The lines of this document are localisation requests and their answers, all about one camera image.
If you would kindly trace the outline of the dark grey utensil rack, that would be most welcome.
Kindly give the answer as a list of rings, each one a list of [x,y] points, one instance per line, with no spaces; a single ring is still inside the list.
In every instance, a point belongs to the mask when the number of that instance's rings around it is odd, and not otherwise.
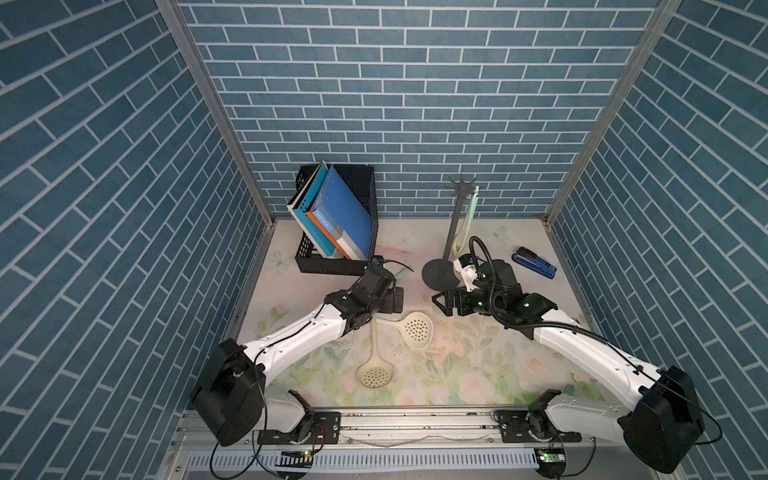
[[[436,292],[453,289],[459,284],[459,280],[453,273],[450,255],[465,200],[474,192],[476,178],[466,180],[463,175],[460,175],[458,180],[450,179],[449,182],[448,188],[455,194],[455,201],[443,254],[441,258],[427,262],[421,271],[425,285]]]

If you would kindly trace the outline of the vertical mint skimmer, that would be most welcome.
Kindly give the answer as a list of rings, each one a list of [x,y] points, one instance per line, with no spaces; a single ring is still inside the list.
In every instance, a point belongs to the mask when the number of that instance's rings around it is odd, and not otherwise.
[[[385,361],[378,351],[376,321],[371,321],[371,356],[357,370],[357,381],[365,388],[376,390],[386,387],[394,377],[394,366]]]

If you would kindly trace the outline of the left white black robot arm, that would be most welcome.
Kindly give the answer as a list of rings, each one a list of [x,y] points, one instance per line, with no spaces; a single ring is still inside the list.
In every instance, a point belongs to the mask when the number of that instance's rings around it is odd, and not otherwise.
[[[239,344],[229,338],[211,353],[190,401],[222,446],[257,430],[303,442],[315,410],[296,391],[271,397],[267,386],[284,370],[319,347],[368,324],[378,314],[400,313],[404,290],[376,257],[347,289],[325,296],[299,320],[260,339]]]

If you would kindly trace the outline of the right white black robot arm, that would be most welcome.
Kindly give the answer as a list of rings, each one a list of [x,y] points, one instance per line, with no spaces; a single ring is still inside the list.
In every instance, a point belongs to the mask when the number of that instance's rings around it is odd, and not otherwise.
[[[495,319],[562,355],[616,399],[579,400],[561,389],[548,389],[523,418],[529,435],[541,442],[569,433],[590,435],[624,445],[657,472],[673,473],[705,431],[690,376],[678,367],[662,369],[618,349],[546,297],[508,284],[496,272],[498,264],[467,265],[462,285],[435,294],[433,303],[446,316]]]

